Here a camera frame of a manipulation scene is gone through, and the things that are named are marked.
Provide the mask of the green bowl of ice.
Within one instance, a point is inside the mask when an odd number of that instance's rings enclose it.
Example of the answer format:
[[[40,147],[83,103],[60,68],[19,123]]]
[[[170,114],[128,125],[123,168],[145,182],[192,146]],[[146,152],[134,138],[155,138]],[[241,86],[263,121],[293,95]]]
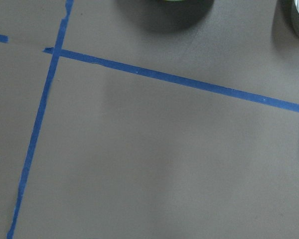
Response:
[[[164,1],[178,2],[178,1],[185,1],[185,0],[164,0]]]

